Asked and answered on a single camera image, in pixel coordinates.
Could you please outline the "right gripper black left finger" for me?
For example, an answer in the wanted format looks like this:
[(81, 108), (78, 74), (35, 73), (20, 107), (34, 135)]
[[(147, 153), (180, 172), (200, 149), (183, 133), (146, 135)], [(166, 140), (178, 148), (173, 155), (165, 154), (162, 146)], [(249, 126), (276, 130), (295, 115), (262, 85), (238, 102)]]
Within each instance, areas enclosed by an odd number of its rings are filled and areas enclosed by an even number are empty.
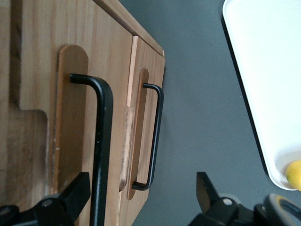
[(88, 172), (79, 173), (57, 196), (18, 214), (15, 226), (73, 226), (90, 198)]

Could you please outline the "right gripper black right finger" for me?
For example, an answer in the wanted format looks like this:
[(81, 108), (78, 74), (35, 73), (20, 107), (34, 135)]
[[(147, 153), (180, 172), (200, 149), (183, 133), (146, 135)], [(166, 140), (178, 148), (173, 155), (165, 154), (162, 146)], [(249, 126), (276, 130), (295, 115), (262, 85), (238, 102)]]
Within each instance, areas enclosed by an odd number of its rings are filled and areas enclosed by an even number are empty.
[(209, 176), (197, 172), (196, 197), (201, 213), (190, 226), (252, 226), (253, 212), (230, 197), (219, 196)]

